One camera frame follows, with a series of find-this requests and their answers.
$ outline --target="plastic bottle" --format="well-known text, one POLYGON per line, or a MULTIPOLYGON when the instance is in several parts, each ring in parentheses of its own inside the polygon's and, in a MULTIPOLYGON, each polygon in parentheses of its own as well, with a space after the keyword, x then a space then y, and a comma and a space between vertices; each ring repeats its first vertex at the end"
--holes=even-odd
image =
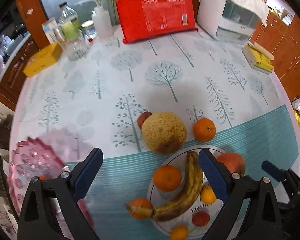
POLYGON ((112 36, 113 29, 110 15, 102 6, 94 8, 95 14, 91 15, 97 35, 100 39, 106 39, 112 36))
POLYGON ((59 7, 61 9, 59 24, 67 39, 72 40, 77 37, 80 28, 78 15, 75 10, 67 6, 66 2, 60 4, 59 7))

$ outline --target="teal striped border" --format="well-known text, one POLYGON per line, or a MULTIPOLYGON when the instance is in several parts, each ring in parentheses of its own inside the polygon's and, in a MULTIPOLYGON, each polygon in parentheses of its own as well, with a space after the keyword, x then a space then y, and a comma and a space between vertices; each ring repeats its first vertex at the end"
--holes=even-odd
MULTIPOLYGON (((201 143, 196 140, 188 141, 182 149, 198 144, 201 143)), ((285 105, 218 132, 208 144, 240 153, 246 160, 246 174, 257 180, 266 176, 261 169, 264 160, 288 169, 298 157, 296 136, 285 105)), ((123 206, 135 198, 146 197, 154 170, 169 157, 148 151, 104 160, 85 198, 102 240, 169 239, 150 220, 133 219, 123 206)), ((76 163, 67 165, 73 169, 76 163)), ((271 183, 274 187, 278 185, 273 179, 271 183)))

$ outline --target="barcode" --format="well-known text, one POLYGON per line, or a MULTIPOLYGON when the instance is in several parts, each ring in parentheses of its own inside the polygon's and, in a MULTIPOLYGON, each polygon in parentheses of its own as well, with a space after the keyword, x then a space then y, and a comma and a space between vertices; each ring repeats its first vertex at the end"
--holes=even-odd
POLYGON ((188 25, 188 19, 186 14, 182 14, 182 23, 183 25, 188 25))

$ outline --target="yellow box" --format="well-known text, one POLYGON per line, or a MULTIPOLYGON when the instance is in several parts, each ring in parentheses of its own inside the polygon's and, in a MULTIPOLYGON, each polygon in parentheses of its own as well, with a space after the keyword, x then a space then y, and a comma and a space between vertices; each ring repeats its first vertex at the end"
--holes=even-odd
POLYGON ((25 66, 23 73, 27 77, 33 77, 40 71, 55 64, 62 53, 62 48, 56 41, 55 43, 43 48, 34 54, 25 66))
POLYGON ((242 49, 250 66, 258 71, 270 74, 274 70, 271 61, 263 53, 255 50, 253 47, 246 45, 242 49))

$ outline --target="metal screw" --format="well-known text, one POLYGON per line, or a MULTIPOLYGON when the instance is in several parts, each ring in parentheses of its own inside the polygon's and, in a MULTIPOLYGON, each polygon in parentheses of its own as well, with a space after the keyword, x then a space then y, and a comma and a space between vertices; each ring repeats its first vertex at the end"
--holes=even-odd
POLYGON ((38 177, 38 176, 34 176, 34 177, 32 177, 31 182, 32 182, 32 183, 35 183, 35 182, 37 182, 38 180, 39 180, 39 177, 38 177))
POLYGON ((234 179, 240 179, 240 174, 239 173, 236 173, 236 172, 234 172, 234 173, 232 173, 232 178, 234 178, 234 179))
POLYGON ((61 178, 65 179, 67 177, 69 177, 70 173, 68 171, 64 171, 63 173, 61 173, 61 178))
POLYGON ((263 182, 266 183, 266 184, 268 184, 268 183, 270 182, 269 178, 267 178, 267 177, 263 177, 262 180, 263 180, 263 182))

